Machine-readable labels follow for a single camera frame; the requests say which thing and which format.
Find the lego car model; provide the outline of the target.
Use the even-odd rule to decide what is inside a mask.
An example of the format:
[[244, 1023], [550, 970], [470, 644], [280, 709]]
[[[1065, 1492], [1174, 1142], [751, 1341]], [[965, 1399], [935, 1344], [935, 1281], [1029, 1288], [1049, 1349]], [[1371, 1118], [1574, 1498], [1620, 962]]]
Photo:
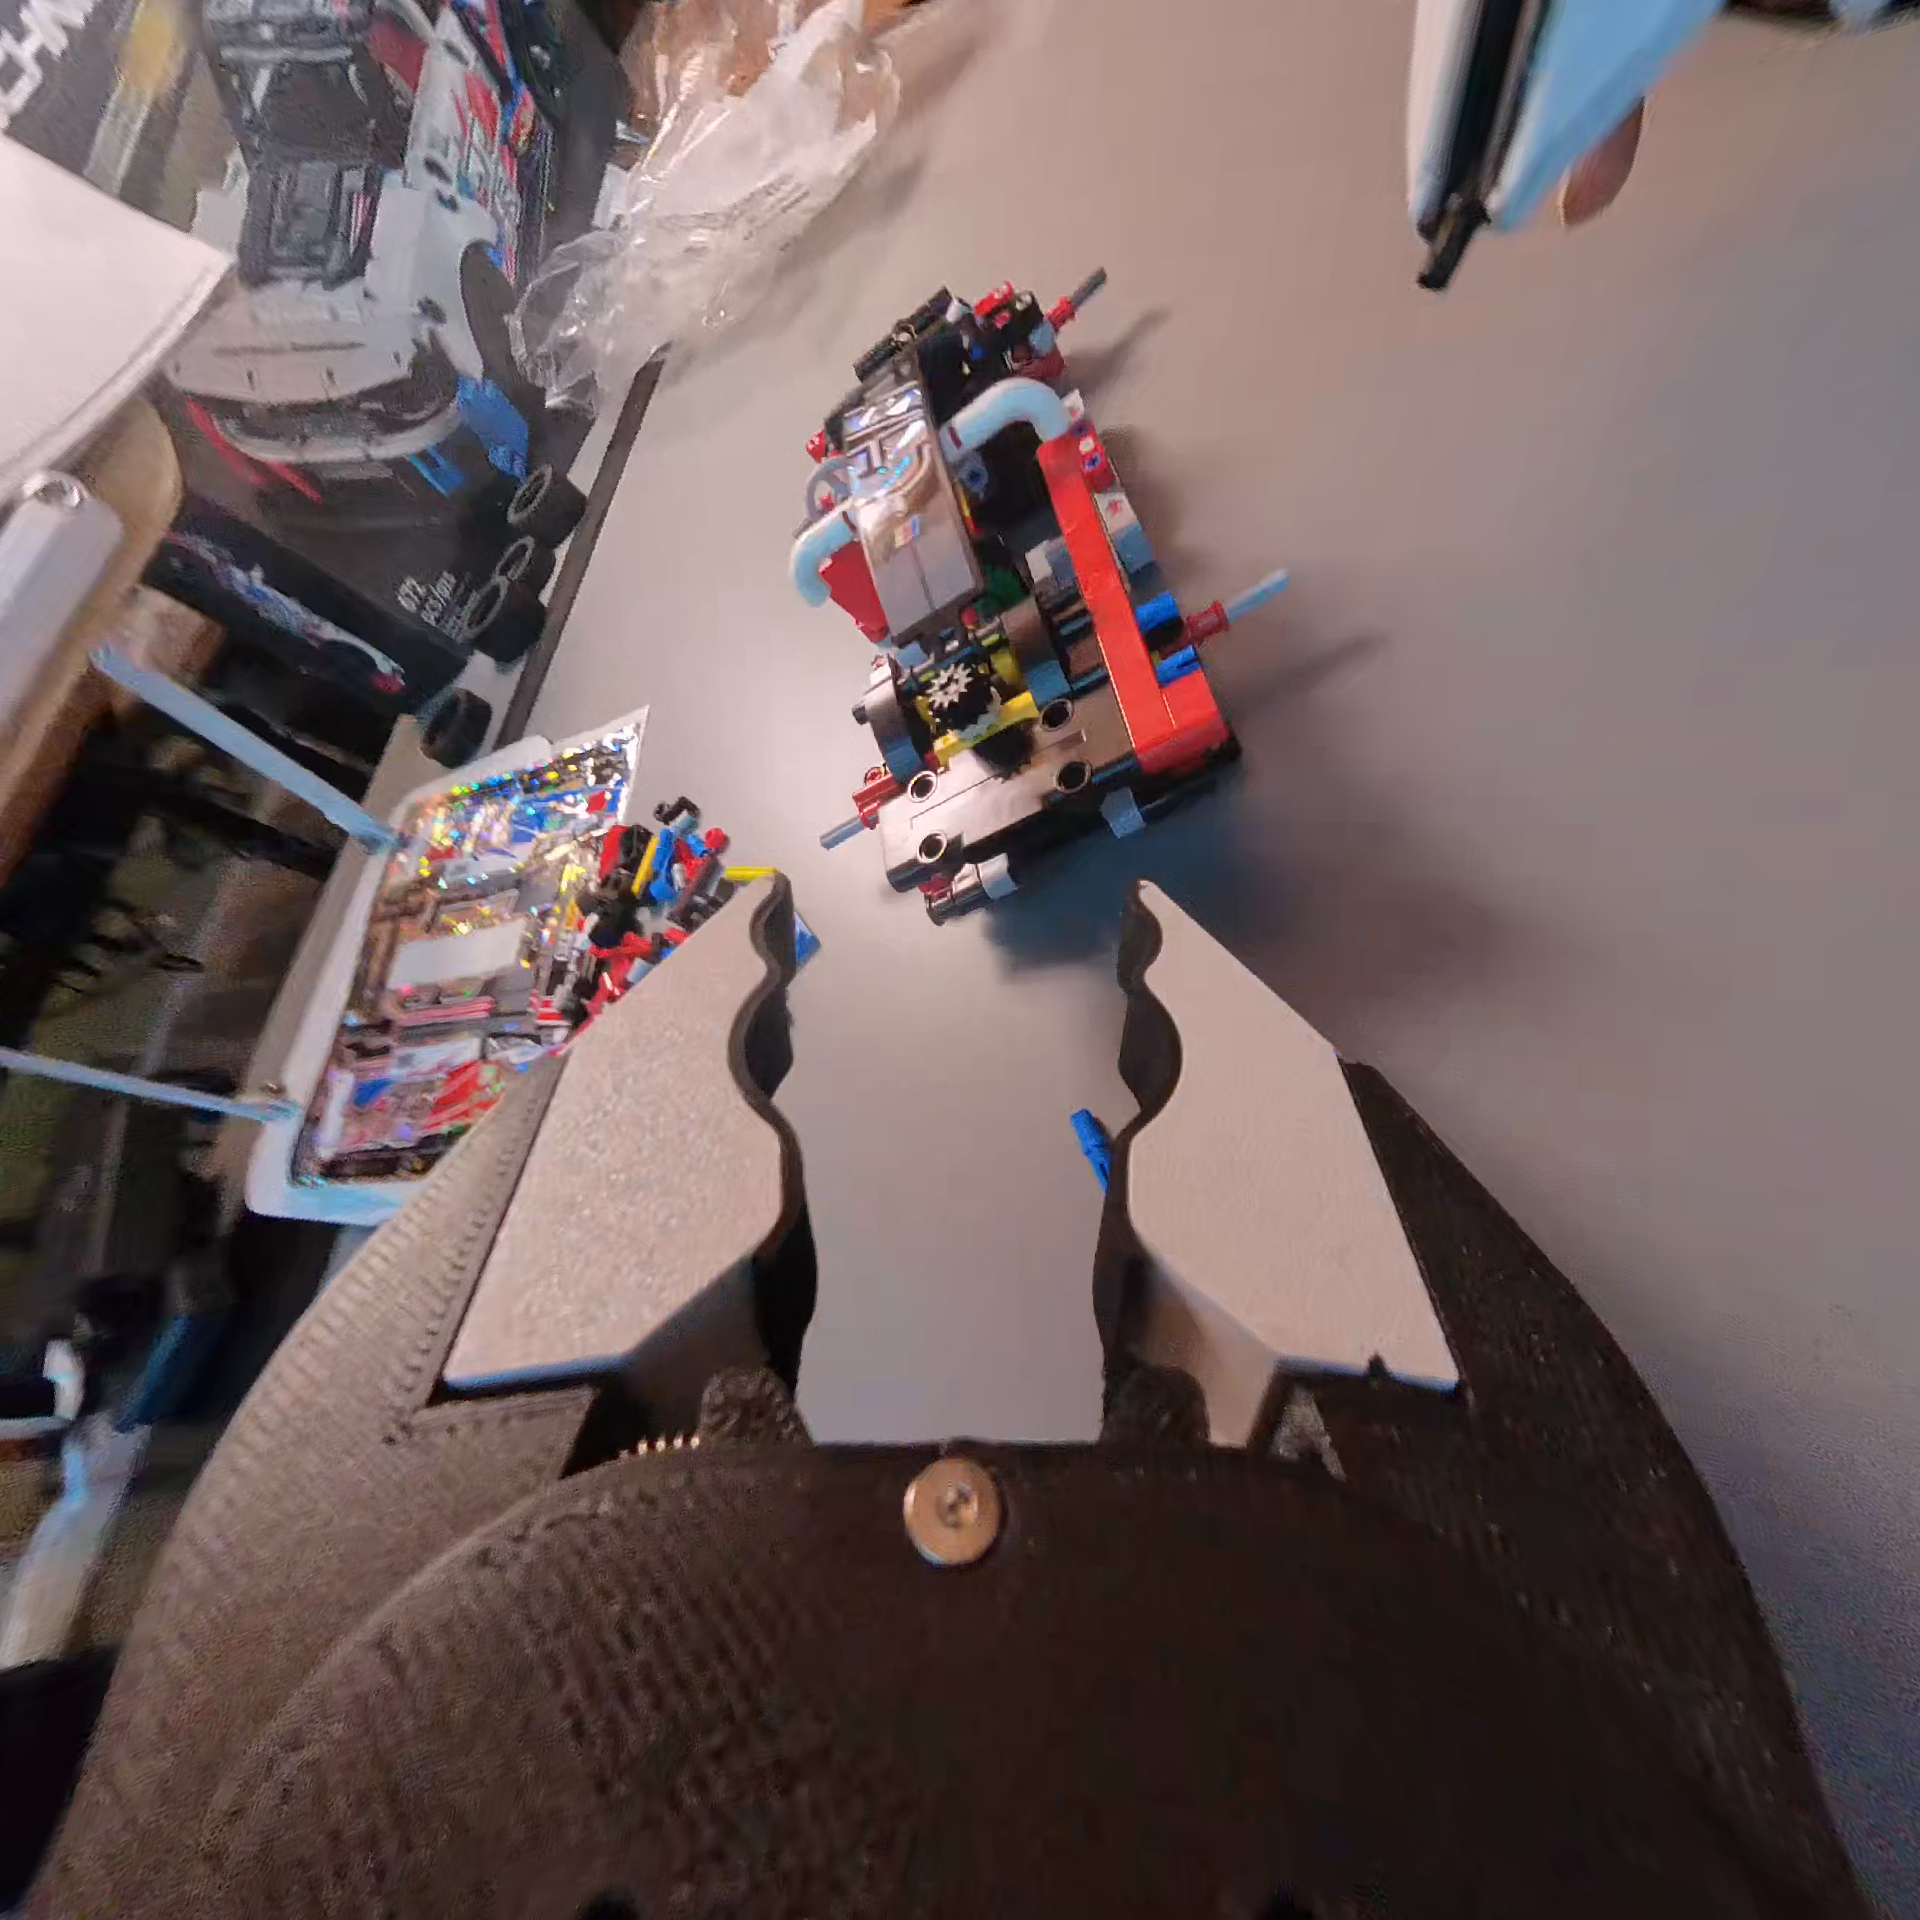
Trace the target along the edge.
[[939, 286], [857, 357], [807, 442], [787, 575], [871, 649], [852, 706], [871, 766], [820, 844], [871, 839], [933, 924], [1209, 790], [1241, 744], [1206, 649], [1288, 585], [1278, 566], [1197, 607], [1166, 585], [1067, 384], [1063, 332], [1103, 280], [1051, 304]]

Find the black lego set box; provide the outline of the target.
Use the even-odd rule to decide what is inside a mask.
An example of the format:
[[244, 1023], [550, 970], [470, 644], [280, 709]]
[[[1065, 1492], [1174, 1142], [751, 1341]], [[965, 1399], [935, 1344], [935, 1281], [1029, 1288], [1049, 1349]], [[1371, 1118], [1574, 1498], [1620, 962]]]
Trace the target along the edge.
[[150, 402], [148, 583], [414, 712], [461, 676], [512, 494], [588, 415], [509, 318], [582, 234], [624, 86], [590, 5], [4, 5], [4, 135], [231, 256]]

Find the holographic sticker sheet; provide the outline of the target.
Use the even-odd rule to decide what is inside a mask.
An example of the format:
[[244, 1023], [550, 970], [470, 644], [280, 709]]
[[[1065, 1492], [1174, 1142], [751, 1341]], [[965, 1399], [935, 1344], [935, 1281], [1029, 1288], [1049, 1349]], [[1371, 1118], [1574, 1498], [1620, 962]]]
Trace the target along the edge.
[[289, 1053], [296, 1118], [248, 1165], [260, 1213], [391, 1215], [517, 1072], [565, 1048], [648, 951], [648, 709], [528, 736], [391, 810]]

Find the person's right hand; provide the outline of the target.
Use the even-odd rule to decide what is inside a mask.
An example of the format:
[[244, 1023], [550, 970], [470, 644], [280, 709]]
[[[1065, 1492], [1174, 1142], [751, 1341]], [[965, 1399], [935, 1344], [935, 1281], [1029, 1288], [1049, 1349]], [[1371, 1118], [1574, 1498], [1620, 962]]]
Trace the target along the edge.
[[1635, 101], [1620, 124], [1567, 167], [1555, 197], [1563, 229], [1593, 224], [1619, 200], [1640, 152], [1646, 108], [1647, 98]]

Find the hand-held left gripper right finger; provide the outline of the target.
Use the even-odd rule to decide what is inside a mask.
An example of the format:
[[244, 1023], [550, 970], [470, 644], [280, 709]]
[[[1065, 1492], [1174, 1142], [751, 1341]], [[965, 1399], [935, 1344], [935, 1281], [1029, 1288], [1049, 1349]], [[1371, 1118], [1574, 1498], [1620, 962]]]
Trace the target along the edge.
[[1110, 1399], [1147, 1374], [1261, 1448], [1293, 1388], [1439, 1399], [1459, 1357], [1336, 1047], [1152, 880], [1121, 906], [1117, 1128], [1094, 1236]]

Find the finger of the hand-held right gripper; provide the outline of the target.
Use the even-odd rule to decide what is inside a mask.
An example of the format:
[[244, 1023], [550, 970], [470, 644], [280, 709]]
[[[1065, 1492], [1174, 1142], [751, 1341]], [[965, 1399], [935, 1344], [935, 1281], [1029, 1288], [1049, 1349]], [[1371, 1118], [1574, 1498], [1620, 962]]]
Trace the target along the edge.
[[1481, 200], [1518, 119], [1542, 2], [1419, 2], [1408, 60], [1408, 216]]
[[1720, 2], [1555, 2], [1519, 76], [1519, 102], [1493, 180], [1493, 229], [1519, 229], [1627, 119], [1717, 18]]

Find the pile of mixed coloured pieces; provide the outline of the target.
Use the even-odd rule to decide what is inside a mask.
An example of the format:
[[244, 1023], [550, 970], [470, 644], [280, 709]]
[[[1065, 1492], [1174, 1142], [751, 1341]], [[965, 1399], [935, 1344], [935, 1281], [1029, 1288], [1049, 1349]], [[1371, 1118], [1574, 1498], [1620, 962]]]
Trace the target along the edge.
[[679, 798], [652, 823], [611, 826], [599, 868], [561, 924], [548, 994], [567, 1033], [582, 1030], [672, 957], [749, 884], [779, 874], [734, 860], [731, 837]]

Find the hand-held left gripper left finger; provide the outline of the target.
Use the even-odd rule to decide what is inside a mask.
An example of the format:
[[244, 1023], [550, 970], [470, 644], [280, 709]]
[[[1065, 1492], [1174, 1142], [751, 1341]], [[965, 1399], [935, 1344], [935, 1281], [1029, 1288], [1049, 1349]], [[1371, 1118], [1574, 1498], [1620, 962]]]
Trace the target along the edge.
[[749, 880], [584, 1033], [518, 1169], [445, 1390], [800, 1383], [817, 1301], [792, 1068], [800, 918]]

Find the clear plastic bags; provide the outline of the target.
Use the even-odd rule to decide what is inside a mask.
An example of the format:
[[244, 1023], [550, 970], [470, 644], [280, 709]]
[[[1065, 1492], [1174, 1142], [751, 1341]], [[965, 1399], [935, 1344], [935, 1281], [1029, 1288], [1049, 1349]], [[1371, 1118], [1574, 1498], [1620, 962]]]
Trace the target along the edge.
[[588, 233], [555, 246], [509, 318], [539, 390], [619, 398], [661, 353], [735, 324], [873, 156], [899, 110], [881, 45], [899, 5], [648, 5], [621, 49], [640, 150]]

